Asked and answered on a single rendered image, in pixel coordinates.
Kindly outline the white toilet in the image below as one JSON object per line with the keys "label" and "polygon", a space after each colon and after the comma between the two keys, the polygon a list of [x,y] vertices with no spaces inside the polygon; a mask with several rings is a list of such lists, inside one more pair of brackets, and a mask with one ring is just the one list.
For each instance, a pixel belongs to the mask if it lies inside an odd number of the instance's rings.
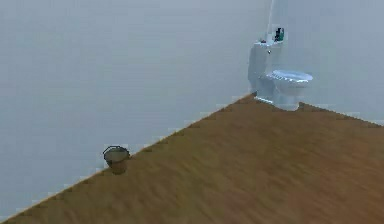
{"label": "white toilet", "polygon": [[285,111],[296,111],[313,76],[282,67],[283,41],[258,41],[250,49],[248,81],[254,99]]}

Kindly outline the brown bin with black rim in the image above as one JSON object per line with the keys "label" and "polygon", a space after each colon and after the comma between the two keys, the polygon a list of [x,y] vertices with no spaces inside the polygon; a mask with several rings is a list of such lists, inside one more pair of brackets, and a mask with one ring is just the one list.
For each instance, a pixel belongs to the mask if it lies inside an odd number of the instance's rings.
{"label": "brown bin with black rim", "polygon": [[111,145],[103,151],[103,158],[113,174],[121,175],[126,172],[126,161],[130,158],[130,153],[127,148]]}

